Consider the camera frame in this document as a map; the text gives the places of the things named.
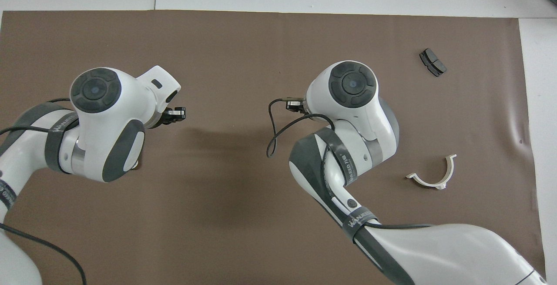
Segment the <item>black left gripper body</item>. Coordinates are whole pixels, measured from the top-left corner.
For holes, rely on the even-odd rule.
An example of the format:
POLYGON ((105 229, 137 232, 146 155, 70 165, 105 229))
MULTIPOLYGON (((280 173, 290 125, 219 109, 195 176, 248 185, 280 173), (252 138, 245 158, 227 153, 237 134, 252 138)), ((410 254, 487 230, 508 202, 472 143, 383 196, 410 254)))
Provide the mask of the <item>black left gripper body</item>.
POLYGON ((162 114, 162 124, 169 125, 171 123, 181 122, 187 117, 185 107, 166 108, 162 114))

